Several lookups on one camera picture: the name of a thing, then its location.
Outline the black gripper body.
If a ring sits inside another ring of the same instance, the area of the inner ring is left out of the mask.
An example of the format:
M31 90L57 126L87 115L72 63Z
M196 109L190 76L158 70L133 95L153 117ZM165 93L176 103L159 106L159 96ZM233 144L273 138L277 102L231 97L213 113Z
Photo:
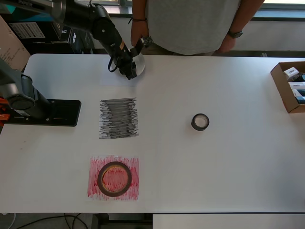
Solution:
M132 67L132 53L128 48L118 49L111 55L111 71L127 71Z

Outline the person's right hand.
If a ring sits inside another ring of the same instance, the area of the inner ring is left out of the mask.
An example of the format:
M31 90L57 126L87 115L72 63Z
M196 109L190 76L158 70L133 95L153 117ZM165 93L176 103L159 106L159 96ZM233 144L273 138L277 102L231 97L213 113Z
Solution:
M148 25L145 21L133 21L131 27L131 44L135 46L140 38L148 37Z

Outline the person's left hand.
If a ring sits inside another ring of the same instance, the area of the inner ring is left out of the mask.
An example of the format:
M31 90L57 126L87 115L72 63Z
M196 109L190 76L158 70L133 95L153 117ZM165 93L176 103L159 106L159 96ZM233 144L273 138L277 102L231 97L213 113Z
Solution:
M230 36L226 36L221 44L221 46L218 48L218 50L216 51L217 53L225 53L225 52L229 52L236 43L236 39L230 37Z

